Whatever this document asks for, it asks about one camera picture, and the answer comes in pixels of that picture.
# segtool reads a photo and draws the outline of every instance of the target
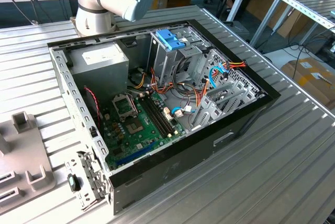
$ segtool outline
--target blue cable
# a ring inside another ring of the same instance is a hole
[[[226,69],[224,68],[224,66],[223,66],[221,63],[219,63],[219,67],[214,66],[214,67],[212,67],[212,68],[209,70],[209,81],[210,81],[210,84],[213,86],[213,88],[216,88],[216,85],[215,85],[215,83],[214,83],[214,80],[213,80],[213,78],[212,78],[212,76],[211,76],[211,72],[212,72],[213,70],[218,70],[221,74],[223,74],[223,72],[229,72],[229,71],[226,70]]]
[[[172,111],[171,111],[171,113],[172,114],[174,114],[177,110],[184,110],[184,111],[187,111],[187,110],[185,110],[185,109],[183,109],[183,108],[181,108],[181,107],[174,107],[173,109],[172,109]]]
[[[176,112],[176,110],[180,110],[181,108],[180,107],[174,107],[171,111],[172,114],[174,114]]]

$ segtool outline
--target metal table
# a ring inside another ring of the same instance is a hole
[[[113,217],[80,211],[64,159],[80,140],[61,98],[47,41],[76,37],[70,22],[0,30],[0,119],[36,115],[57,186],[0,223],[322,223],[335,208],[335,116],[214,16],[196,6],[150,11],[121,29],[196,19],[282,95],[242,138]]]
[[[274,31],[282,24],[291,9],[296,9],[315,21],[314,25],[306,33],[300,44],[303,44],[307,40],[318,24],[322,25],[326,29],[330,29],[332,32],[335,32],[335,18],[330,15],[330,12],[335,10],[335,0],[275,0],[252,38],[250,42],[251,46],[256,45],[259,37],[263,33],[266,25],[269,23],[281,1],[287,3],[288,6],[273,28]]]

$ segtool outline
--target expansion slot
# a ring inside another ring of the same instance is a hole
[[[148,97],[139,99],[141,106],[146,110],[149,118],[153,124],[157,127],[162,137],[166,138],[168,134],[173,133],[173,129],[168,121],[161,114],[157,105]]]
[[[151,151],[154,144],[155,143],[152,143],[149,146],[147,146],[147,147],[145,147],[145,148],[143,148],[143,149],[141,149],[137,152],[134,152],[133,154],[131,154],[131,155],[129,155],[129,156],[123,158],[123,159],[120,159],[120,160],[116,161],[116,165],[119,166],[119,165],[122,165],[122,164],[127,164],[128,162],[146,154],[147,152]]]

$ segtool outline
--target blue drive bay latch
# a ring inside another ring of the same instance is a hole
[[[185,47],[183,42],[179,42],[177,36],[172,34],[168,29],[156,31],[156,36],[165,44],[169,50],[177,50]]]

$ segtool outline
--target green circuit board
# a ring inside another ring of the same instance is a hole
[[[185,131],[183,127],[176,121],[166,123],[171,126],[173,131],[164,136],[157,128],[159,124],[154,124],[154,118],[149,116],[152,112],[152,107],[155,106],[157,111],[163,115],[164,102],[157,93],[150,97],[152,106],[149,108],[143,104],[141,98],[134,98],[134,106],[138,111],[137,117],[127,117],[123,122],[117,114],[116,108],[111,103],[111,106],[104,109],[104,114],[108,114],[104,120],[104,141],[108,147],[109,155],[106,162],[110,167],[116,169],[123,164],[126,164],[134,159],[137,159],[152,150],[159,148],[176,138],[179,138]],[[119,103],[119,111],[129,110],[127,103]]]

